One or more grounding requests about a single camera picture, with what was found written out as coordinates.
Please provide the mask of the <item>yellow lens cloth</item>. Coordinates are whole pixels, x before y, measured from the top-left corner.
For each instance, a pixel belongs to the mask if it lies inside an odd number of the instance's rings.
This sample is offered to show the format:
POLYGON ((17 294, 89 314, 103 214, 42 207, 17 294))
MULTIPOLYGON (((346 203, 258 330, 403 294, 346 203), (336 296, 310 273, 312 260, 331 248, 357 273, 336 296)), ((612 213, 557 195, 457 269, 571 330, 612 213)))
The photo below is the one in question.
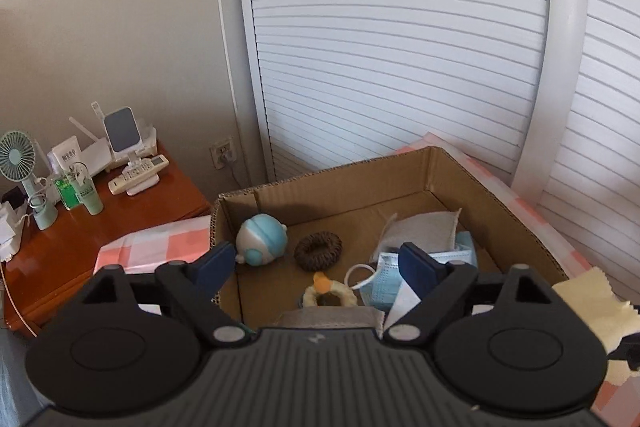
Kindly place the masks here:
POLYGON ((601 269, 592 268, 552 288, 589 326, 609 355, 624 337, 638 334, 639 313, 629 301, 618 299, 601 269))

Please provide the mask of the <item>cream hair scrunchie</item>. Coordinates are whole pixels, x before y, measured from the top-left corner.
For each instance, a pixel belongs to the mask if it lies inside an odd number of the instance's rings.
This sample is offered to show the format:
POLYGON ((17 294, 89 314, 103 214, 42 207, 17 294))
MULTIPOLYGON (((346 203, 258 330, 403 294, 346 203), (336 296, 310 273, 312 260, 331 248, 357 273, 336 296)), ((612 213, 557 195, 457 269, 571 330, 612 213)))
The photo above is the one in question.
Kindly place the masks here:
POLYGON ((337 301, 338 305, 342 308, 358 307, 358 298, 348 286, 337 281, 332 282, 332 289, 329 294, 326 295, 318 295, 314 291, 314 284, 308 286, 303 293, 302 307, 318 307, 321 305, 322 301, 326 301, 326 299, 330 299, 331 303, 333 303, 333 301, 337 301))

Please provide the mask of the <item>small wooden mushroom toy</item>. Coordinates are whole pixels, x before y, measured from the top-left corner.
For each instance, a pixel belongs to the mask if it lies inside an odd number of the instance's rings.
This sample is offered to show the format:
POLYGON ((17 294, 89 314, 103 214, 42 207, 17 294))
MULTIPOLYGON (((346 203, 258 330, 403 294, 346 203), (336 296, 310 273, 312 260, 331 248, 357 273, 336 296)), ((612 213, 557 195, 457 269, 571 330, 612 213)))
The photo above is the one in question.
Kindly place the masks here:
POLYGON ((314 273, 314 291, 318 295, 326 295, 332 289, 333 282, 323 272, 314 273))

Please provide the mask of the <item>brown hair scrunchie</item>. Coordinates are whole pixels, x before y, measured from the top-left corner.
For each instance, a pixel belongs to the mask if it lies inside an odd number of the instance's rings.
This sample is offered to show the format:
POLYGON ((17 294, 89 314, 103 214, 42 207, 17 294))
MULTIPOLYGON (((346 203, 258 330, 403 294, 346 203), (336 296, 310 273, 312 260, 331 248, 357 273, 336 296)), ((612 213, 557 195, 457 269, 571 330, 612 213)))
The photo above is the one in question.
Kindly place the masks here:
POLYGON ((294 260, 307 272, 326 271, 340 259, 343 244, 340 236, 329 231, 311 233, 294 248, 294 260))

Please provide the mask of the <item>checkered tablecloth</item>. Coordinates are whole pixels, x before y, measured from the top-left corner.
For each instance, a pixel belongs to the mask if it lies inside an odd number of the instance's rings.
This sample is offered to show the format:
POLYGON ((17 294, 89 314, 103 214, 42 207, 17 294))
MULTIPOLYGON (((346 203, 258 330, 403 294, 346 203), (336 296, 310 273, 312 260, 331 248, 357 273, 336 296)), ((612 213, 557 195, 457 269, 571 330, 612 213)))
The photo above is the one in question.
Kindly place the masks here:
MULTIPOLYGON (((454 155, 471 158, 434 134, 425 135, 422 140, 398 150, 395 155, 428 146, 442 147, 454 155)), ((562 268, 567 271, 568 279, 579 277, 580 274, 590 270, 590 263, 579 251, 576 251, 549 222, 510 187, 509 190, 512 193, 508 199, 509 208, 522 218, 538 239, 542 240, 544 246, 550 248, 562 268)), ((153 271, 169 260, 192 261, 215 244, 212 239, 212 219, 213 211, 206 218, 176 221, 124 235, 99 250, 96 265, 99 268, 103 268, 104 265, 122 265, 128 273, 144 273, 153 271)))

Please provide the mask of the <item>blue surgical mask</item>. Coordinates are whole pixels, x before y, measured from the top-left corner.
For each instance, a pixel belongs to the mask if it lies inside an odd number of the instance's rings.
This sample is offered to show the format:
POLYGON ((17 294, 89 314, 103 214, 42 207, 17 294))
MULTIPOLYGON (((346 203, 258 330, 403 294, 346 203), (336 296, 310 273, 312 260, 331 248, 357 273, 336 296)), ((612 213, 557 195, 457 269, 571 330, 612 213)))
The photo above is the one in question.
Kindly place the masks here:
MULTIPOLYGON (((413 257, 409 257, 407 261, 400 261, 402 255, 411 253, 410 248, 401 246, 391 253, 380 254, 372 275, 352 286, 353 291, 359 291, 365 306, 388 313, 402 282, 406 282, 420 298, 428 295, 439 284, 438 270, 432 269, 427 261, 416 260, 413 257)), ((461 261, 478 267, 472 235, 468 231, 456 234, 452 251, 431 253, 426 257, 440 265, 461 261)))

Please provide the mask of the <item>wooden nightstand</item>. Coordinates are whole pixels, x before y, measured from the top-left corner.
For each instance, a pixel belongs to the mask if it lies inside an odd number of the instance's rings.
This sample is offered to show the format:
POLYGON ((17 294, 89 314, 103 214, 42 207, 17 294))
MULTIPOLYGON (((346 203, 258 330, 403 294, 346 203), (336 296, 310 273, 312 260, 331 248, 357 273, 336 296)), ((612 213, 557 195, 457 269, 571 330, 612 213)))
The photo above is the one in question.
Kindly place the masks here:
POLYGON ((4 267, 9 295, 3 326, 28 336, 49 322, 91 277, 100 248, 114 239, 168 222, 206 216, 210 205, 191 179, 171 160, 160 183, 134 196, 114 196, 107 187, 119 169, 94 178, 103 210, 61 209, 51 228, 27 225, 21 249, 4 267))

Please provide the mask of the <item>green tube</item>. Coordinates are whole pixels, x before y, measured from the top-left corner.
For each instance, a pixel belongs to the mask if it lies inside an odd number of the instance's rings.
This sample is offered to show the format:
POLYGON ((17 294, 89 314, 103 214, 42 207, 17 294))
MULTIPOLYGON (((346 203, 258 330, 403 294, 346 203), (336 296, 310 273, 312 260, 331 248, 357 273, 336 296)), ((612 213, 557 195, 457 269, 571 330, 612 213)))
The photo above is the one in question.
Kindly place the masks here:
POLYGON ((83 162, 76 162, 72 173, 74 177, 72 184, 81 204, 86 207, 91 216, 98 215, 103 210, 103 202, 96 191, 88 167, 83 162))

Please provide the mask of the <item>green bottle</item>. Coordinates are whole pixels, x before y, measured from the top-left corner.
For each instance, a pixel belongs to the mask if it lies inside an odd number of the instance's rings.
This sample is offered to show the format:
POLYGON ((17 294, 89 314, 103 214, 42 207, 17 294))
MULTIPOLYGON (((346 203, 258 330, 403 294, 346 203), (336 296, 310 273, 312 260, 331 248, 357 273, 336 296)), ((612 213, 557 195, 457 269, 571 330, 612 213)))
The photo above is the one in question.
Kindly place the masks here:
POLYGON ((60 195, 61 202, 66 210, 72 210, 80 205, 73 185, 70 184, 66 176, 58 174, 54 180, 54 185, 58 190, 58 195, 60 195))

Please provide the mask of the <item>white phone stand mirror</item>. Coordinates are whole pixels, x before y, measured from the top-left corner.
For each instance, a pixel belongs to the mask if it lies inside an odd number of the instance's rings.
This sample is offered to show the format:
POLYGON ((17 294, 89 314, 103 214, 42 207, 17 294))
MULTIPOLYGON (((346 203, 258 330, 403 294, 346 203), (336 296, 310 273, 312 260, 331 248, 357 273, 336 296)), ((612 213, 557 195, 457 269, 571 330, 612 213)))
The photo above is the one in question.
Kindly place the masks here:
POLYGON ((142 136, 134 112, 129 106, 107 114, 103 119, 103 127, 113 153, 126 157, 127 164, 124 169, 136 165, 144 158, 140 153, 142 136))

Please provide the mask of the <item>white card box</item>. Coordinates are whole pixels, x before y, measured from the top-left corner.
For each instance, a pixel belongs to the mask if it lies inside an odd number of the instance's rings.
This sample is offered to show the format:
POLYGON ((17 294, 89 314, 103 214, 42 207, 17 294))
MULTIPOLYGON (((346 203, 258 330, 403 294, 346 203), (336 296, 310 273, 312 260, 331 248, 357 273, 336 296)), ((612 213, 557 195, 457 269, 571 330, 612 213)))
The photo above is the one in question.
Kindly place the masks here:
POLYGON ((76 135, 70 136, 51 148, 48 158, 55 172, 67 172, 75 162, 81 161, 81 148, 76 135))

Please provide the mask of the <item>white power strip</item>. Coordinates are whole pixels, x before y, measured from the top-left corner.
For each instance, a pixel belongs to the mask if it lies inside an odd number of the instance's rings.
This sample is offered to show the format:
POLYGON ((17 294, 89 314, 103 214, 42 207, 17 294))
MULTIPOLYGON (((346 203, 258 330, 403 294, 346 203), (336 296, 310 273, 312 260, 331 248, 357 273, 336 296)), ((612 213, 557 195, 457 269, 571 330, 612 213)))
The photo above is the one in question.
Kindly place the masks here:
POLYGON ((0 212, 0 258, 10 261, 21 248, 25 224, 25 206, 14 209, 9 202, 2 202, 0 212))

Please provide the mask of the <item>green desk fan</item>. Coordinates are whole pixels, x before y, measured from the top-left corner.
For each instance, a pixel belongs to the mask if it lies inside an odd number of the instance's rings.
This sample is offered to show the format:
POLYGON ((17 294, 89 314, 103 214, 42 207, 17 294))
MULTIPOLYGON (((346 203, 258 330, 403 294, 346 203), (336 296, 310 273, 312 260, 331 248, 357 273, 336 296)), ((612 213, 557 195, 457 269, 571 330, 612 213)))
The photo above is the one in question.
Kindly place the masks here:
POLYGON ((58 210, 47 196, 47 179, 35 175, 36 148, 29 136, 12 130, 1 137, 1 174, 24 187, 32 219, 39 230, 50 228, 58 217, 58 210))

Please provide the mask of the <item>white louvered wardrobe door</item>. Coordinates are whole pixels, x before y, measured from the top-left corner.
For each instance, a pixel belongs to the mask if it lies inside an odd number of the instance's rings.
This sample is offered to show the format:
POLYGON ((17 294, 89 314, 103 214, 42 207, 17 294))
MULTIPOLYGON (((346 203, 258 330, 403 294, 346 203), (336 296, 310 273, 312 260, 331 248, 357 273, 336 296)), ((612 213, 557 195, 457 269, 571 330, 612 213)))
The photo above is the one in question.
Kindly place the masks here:
POLYGON ((639 297, 639 0, 242 0, 267 176, 434 134, 639 297))

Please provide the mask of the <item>wall socket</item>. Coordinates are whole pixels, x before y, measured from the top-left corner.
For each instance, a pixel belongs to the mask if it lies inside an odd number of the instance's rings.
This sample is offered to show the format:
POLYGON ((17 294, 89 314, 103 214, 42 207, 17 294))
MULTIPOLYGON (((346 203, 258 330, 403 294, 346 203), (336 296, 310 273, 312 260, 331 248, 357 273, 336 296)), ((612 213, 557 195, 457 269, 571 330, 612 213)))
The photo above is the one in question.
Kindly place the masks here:
POLYGON ((232 167, 236 161, 236 150, 231 136, 209 147, 209 155, 216 170, 232 167))

